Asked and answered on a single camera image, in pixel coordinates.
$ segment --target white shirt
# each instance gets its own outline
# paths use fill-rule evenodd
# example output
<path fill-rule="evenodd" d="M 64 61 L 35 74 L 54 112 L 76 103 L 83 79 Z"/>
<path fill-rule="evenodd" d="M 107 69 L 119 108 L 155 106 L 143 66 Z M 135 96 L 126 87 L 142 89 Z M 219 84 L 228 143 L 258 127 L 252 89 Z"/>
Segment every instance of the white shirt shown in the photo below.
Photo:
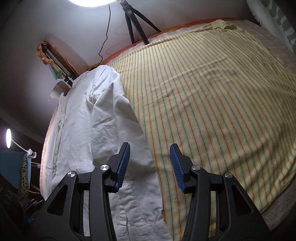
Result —
<path fill-rule="evenodd" d="M 111 67 L 82 74 L 67 96 L 61 95 L 42 154 L 41 193 L 48 198 L 68 171 L 91 172 L 94 165 L 106 164 L 123 142 L 131 146 L 125 180 L 118 193 L 109 195 L 117 240 L 172 240 L 145 134 Z M 84 207 L 88 235 L 88 195 Z"/>

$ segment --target blue gripper pad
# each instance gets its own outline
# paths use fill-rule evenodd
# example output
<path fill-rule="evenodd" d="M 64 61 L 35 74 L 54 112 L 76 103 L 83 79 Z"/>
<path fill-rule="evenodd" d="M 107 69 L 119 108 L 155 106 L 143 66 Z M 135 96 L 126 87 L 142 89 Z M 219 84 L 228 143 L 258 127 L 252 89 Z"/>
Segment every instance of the blue gripper pad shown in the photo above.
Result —
<path fill-rule="evenodd" d="M 170 146 L 170 161 L 172 162 L 172 165 L 173 165 L 178 187 L 182 190 L 182 192 L 184 192 L 186 189 L 185 173 L 181 166 L 180 159 L 176 153 L 175 147 L 173 145 Z"/>
<path fill-rule="evenodd" d="M 130 144 L 127 144 L 127 146 L 124 150 L 123 156 L 120 160 L 119 167 L 116 172 L 116 183 L 115 183 L 114 187 L 117 191 L 119 190 L 119 188 L 122 187 L 124 175 L 125 175 L 126 169 L 128 167 L 128 161 L 130 158 L 130 154 L 131 154 L 131 146 L 130 146 Z"/>

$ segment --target lamp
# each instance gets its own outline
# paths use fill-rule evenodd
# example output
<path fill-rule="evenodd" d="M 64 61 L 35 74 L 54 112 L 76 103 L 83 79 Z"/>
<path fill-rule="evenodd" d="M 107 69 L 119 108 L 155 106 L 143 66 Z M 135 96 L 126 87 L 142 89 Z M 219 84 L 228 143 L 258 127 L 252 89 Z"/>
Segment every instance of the lamp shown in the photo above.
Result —
<path fill-rule="evenodd" d="M 7 148 L 10 148 L 11 142 L 15 143 L 19 148 L 21 148 L 22 150 L 24 150 L 27 153 L 27 158 L 36 158 L 36 156 L 37 156 L 36 152 L 35 151 L 32 151 L 31 149 L 26 150 L 26 149 L 22 148 L 19 144 L 17 144 L 11 138 L 11 130 L 10 129 L 7 129 L 7 131 L 6 131 L 6 145 L 7 145 Z"/>
<path fill-rule="evenodd" d="M 70 1 L 76 5 L 79 5 L 79 6 L 96 7 L 96 6 L 102 6 L 102 5 L 108 4 L 108 3 L 113 2 L 115 0 L 70 0 Z M 143 19 L 152 28 L 154 28 L 158 33 L 161 32 L 159 30 L 159 28 L 157 28 L 151 21 L 148 20 L 148 18 L 146 18 L 138 10 L 134 9 L 130 4 L 128 4 L 128 2 L 126 0 L 116 0 L 116 1 L 120 2 L 120 5 L 122 6 L 122 8 L 125 12 L 126 23 L 128 25 L 128 31 L 129 31 L 129 34 L 131 37 L 132 44 L 135 43 L 135 39 L 134 39 L 133 28 L 131 26 L 131 23 L 133 23 L 136 30 L 140 34 L 140 37 L 143 40 L 144 44 L 145 45 L 149 44 L 149 41 L 144 33 L 144 30 L 142 29 L 135 14 L 138 15 L 141 19 Z"/>

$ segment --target leopard print fabric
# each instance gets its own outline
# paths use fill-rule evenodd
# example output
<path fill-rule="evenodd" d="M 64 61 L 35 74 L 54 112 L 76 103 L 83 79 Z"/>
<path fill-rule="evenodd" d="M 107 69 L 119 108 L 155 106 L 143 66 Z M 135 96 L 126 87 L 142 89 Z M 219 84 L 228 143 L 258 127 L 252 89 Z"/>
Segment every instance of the leopard print fabric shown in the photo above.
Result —
<path fill-rule="evenodd" d="M 27 173 L 27 154 L 24 155 L 22 160 L 21 182 L 18 189 L 19 197 L 28 197 L 28 173 Z"/>

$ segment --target green striped towel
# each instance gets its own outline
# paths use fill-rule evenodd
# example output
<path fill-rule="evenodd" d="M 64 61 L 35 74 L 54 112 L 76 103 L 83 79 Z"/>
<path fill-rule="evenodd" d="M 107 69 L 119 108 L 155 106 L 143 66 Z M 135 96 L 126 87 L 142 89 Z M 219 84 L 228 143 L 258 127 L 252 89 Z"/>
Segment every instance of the green striped towel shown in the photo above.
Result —
<path fill-rule="evenodd" d="M 289 20 L 273 0 L 247 0 L 249 8 L 263 28 L 296 54 L 296 33 Z"/>

